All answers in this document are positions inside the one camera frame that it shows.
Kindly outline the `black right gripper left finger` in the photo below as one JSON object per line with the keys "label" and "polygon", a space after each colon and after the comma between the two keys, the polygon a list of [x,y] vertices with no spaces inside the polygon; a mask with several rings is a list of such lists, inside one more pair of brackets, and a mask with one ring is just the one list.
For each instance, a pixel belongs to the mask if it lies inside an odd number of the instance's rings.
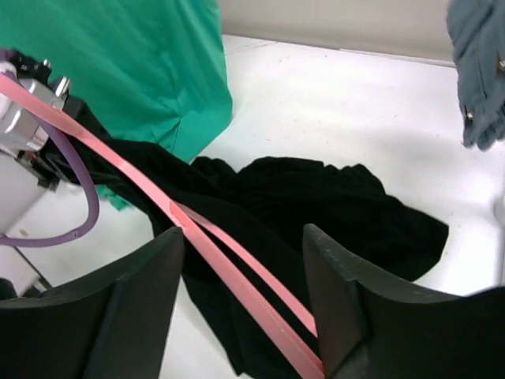
{"label": "black right gripper left finger", "polygon": [[1,302],[3,378],[157,378],[184,259],[171,228],[35,298]]}

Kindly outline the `pink hanger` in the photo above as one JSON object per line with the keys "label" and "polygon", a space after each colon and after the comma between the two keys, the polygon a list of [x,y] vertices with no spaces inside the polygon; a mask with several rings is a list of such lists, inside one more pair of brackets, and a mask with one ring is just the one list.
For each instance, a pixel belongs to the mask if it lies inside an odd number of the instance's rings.
{"label": "pink hanger", "polygon": [[182,229],[185,237],[247,309],[250,316],[265,331],[300,376],[303,378],[324,377],[322,362],[316,354],[287,324],[265,297],[241,274],[205,232],[211,232],[223,244],[233,250],[290,307],[298,320],[315,335],[316,327],[312,314],[245,248],[203,216],[184,205],[178,205],[141,171],[120,157],[83,126],[62,111],[37,99],[36,96],[14,83],[6,75],[1,76],[1,93],[19,103],[35,116],[49,122],[51,126],[87,145],[139,186],[174,224]]}

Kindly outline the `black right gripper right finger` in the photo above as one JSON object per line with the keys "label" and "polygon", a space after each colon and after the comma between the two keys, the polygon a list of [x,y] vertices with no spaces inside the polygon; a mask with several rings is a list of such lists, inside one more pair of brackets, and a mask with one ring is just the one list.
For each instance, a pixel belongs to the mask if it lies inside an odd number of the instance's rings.
{"label": "black right gripper right finger", "polygon": [[326,377],[503,377],[503,288],[460,297],[421,287],[311,224],[303,254]]}

